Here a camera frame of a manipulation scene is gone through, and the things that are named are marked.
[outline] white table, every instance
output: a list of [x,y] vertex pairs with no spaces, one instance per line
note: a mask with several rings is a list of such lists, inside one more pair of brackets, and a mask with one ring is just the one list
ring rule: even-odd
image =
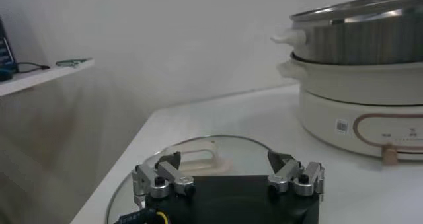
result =
[[423,223],[423,163],[382,167],[309,135],[297,119],[298,86],[238,94],[156,111],[72,221],[103,224],[119,183],[137,163],[203,135],[243,135],[326,168],[321,223]]

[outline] green object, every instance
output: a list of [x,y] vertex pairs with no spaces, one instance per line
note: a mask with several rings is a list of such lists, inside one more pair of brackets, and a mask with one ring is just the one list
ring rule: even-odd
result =
[[80,63],[83,63],[88,60],[91,60],[91,58],[61,60],[61,61],[57,61],[56,65],[60,67],[77,67]]

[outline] white wall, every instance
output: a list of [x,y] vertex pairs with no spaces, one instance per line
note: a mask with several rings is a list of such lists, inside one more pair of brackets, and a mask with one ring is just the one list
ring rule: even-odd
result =
[[268,37],[290,14],[341,1],[0,0],[20,61],[96,59],[0,98],[0,163],[33,203],[17,204],[18,222],[70,221],[154,109],[280,84],[289,48]]

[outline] wall shelf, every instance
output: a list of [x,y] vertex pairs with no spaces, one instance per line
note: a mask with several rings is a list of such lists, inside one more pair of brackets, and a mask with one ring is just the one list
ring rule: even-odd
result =
[[52,67],[44,71],[34,71],[32,73],[16,74],[13,79],[0,82],[0,96],[5,96],[41,83],[70,75],[83,69],[92,67],[95,60],[91,59],[79,64],[77,67]]

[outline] stainless steel lid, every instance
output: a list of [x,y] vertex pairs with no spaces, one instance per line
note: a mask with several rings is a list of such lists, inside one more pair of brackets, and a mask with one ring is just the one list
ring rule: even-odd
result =
[[423,13],[423,0],[355,0],[297,13],[290,18],[294,22],[338,20],[340,23],[349,23],[409,13]]

